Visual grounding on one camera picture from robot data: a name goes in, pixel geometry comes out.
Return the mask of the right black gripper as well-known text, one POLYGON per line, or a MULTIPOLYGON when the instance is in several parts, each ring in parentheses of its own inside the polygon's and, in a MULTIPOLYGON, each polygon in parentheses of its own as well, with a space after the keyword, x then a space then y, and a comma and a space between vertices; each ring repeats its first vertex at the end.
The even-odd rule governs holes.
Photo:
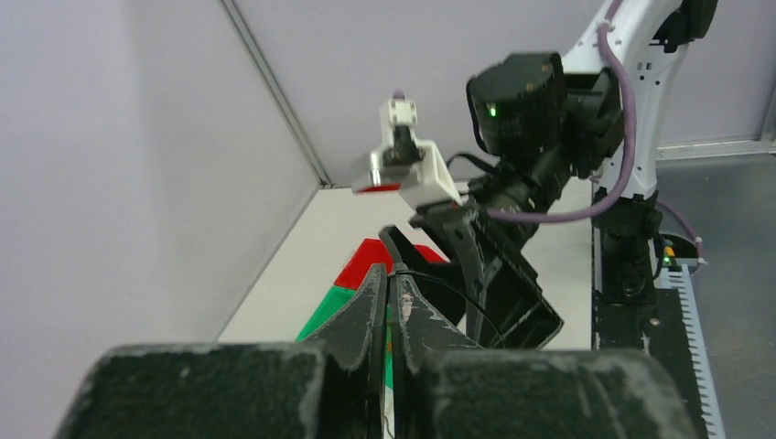
POLYGON ((544 298, 513 226, 473 203, 453 202, 424 206, 409 223, 455 262, 429 261, 394 225, 379 232, 381 242, 393 264, 417 272, 420 293, 450 322, 458 325, 467 310, 467 336, 485 348, 542 348, 560 331, 563 320, 544 298), (466 292, 473 304, 460 295, 466 292))

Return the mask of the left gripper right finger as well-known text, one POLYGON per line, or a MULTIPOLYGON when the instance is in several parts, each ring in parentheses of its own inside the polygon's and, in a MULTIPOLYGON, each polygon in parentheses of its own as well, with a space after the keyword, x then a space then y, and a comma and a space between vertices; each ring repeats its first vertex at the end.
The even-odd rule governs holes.
POLYGON ((487 349, 422 295, 391 282, 393 433, 398 438, 694 438, 679 390, 635 349, 487 349))

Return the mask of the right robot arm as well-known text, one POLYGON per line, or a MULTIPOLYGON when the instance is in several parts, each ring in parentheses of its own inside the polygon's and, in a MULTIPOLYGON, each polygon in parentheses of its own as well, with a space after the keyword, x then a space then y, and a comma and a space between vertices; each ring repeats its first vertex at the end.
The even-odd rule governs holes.
POLYGON ((478 148, 497 158, 461 194, 417 109, 395 94, 382 107, 374 187, 399 193, 458 275, 433 306, 482 348, 540 348, 562 320, 523 247, 543 224, 589 220, 600 278, 592 297, 600 346, 639 342, 659 303, 667 259, 659 234, 656 146, 669 86, 713 1, 608 1, 565 54, 513 53, 465 86, 478 148))

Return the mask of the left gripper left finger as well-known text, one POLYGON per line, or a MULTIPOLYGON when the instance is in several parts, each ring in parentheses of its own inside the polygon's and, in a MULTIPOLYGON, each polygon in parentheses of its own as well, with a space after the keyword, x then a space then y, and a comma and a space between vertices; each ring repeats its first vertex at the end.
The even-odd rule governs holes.
POLYGON ((387 271, 299 342, 125 345, 81 382, 58 438, 380 438, 387 271))

